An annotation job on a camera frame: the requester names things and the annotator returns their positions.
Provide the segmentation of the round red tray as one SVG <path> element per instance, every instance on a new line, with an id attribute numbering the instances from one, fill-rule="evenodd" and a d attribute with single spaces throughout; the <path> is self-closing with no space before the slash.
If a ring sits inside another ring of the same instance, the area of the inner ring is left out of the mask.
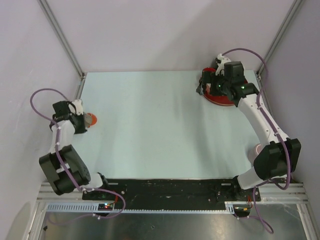
<path id="1" fill-rule="evenodd" d="M 210 95 L 210 86 L 211 84 L 208 84 L 206 87 L 206 93 L 203 95 L 205 99 L 207 99 L 209 102 L 218 105 L 218 106 L 223 106 L 223 107 L 231 107 L 234 106 L 235 104 L 230 101 L 226 96 L 212 96 Z"/>

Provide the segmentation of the small orange cup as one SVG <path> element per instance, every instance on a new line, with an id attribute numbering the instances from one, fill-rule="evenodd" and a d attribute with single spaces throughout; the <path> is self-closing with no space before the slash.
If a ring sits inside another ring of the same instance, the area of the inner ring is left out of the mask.
<path id="1" fill-rule="evenodd" d="M 98 119 L 93 113 L 87 113 L 87 115 L 88 115 L 88 119 L 89 119 L 88 127 L 90 128 L 91 126 L 93 126 L 97 123 Z"/>

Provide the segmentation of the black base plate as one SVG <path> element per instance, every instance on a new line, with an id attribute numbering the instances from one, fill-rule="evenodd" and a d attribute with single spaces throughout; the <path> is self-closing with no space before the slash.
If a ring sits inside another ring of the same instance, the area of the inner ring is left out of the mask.
<path id="1" fill-rule="evenodd" d="M 121 195 L 127 203 L 134 200 L 195 197 L 213 198 L 219 202 L 261 201 L 258 189 L 243 190 L 232 178 L 217 179 L 103 179 L 103 190 Z"/>

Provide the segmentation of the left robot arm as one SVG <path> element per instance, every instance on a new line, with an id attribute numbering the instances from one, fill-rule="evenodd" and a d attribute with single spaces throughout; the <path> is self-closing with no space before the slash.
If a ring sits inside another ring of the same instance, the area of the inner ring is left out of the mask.
<path id="1" fill-rule="evenodd" d="M 84 112 L 83 102 L 63 100 L 52 105 L 54 114 L 49 125 L 52 142 L 49 152 L 39 158 L 39 165 L 57 195 L 75 189 L 91 192 L 99 199 L 107 199 L 111 187 L 100 172 L 90 173 L 85 162 L 72 146 L 74 135 L 84 134 L 97 121 Z"/>

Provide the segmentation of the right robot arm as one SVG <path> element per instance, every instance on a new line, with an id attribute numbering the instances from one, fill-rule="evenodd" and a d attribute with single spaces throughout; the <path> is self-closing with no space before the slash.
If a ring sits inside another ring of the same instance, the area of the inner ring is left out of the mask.
<path id="1" fill-rule="evenodd" d="M 245 77 L 240 61 L 218 61 L 217 68 L 204 68 L 196 89 L 200 95 L 227 97 L 247 118 L 256 133 L 261 151 L 252 167 L 237 176 L 231 187 L 232 197 L 238 201 L 249 195 L 249 189 L 261 186 L 274 178 L 286 176 L 291 181 L 301 152 L 301 143 L 290 138 L 272 118 L 260 100 L 260 91 Z"/>

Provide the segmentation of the small brown cup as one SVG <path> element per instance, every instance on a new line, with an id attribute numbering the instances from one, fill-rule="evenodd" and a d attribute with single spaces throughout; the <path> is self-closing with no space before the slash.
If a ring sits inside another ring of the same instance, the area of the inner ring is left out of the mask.
<path id="1" fill-rule="evenodd" d="M 89 113 L 84 113 L 84 125 L 86 128 L 89 128 L 92 124 L 93 119 L 92 116 Z"/>

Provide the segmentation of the lilac mug black handle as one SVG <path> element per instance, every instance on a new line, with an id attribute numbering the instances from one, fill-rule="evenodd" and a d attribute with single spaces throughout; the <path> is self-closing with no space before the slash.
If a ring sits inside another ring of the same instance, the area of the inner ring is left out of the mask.
<path id="1" fill-rule="evenodd" d="M 256 157 L 260 154 L 260 152 L 262 151 L 262 145 L 261 144 L 257 144 L 255 145 L 252 149 L 250 149 L 247 153 L 247 158 L 248 160 L 253 163 L 254 160 L 256 159 Z"/>

